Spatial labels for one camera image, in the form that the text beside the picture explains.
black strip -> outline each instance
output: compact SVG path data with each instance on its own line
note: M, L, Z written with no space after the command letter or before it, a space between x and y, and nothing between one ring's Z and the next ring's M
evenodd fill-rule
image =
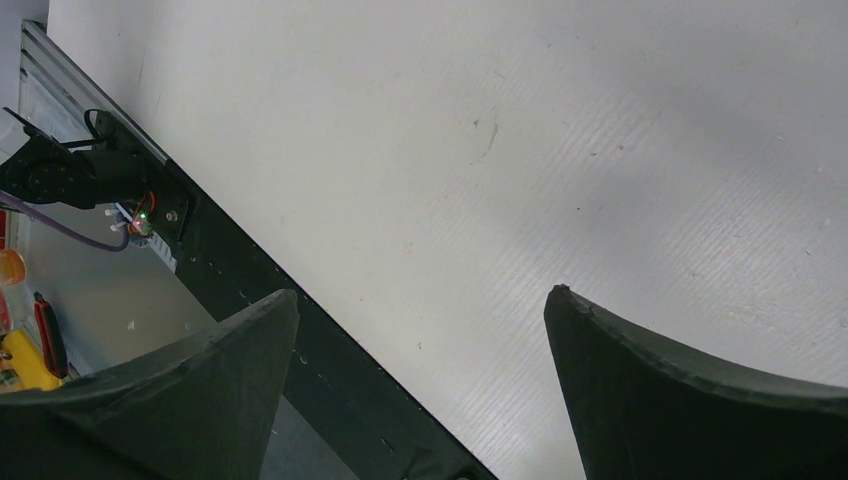
M196 197L172 253L176 275L218 321L284 288L300 328L284 396L365 480L494 479L441 424L259 248L173 161Z

red and black pliers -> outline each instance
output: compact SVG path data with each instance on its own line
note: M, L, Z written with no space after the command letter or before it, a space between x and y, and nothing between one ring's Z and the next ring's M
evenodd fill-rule
M44 351L44 365L56 378L68 376L68 354L59 332L59 322L53 307L35 292L35 321L41 334L41 349Z

white tabletop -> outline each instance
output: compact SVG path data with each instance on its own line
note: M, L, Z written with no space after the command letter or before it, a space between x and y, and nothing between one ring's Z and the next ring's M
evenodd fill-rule
M53 2L49 35L495 474L578 478L556 283L848 385L848 9Z

orange container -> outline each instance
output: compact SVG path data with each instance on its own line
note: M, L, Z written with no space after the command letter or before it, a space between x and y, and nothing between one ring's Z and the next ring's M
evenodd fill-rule
M20 253L11 248L0 249L0 287L21 283L26 278L26 263Z

table surface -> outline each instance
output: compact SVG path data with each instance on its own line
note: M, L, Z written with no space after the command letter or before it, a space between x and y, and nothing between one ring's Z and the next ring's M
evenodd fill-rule
M848 385L837 0L53 2L48 34L504 479L577 478L567 283Z

